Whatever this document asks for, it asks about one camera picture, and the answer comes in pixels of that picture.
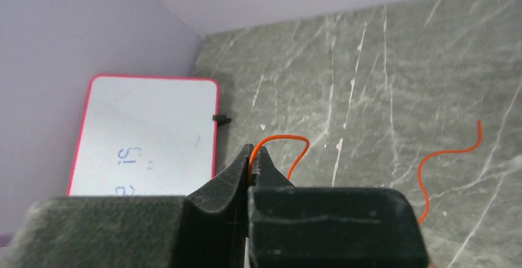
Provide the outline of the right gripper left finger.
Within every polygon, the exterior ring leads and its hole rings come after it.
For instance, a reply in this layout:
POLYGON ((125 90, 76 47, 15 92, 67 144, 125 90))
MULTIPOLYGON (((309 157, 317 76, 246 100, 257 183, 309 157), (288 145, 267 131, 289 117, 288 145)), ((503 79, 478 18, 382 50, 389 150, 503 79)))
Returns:
POLYGON ((2 267, 242 267, 253 145, 187 196, 57 197, 34 204, 2 267))

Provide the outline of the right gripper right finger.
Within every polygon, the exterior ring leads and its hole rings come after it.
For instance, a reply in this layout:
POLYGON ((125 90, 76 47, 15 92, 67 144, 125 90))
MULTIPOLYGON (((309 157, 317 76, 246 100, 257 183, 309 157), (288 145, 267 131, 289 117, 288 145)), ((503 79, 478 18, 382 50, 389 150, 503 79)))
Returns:
POLYGON ((251 267, 428 267, 412 206, 378 187, 296 187, 266 148, 249 159, 251 267))

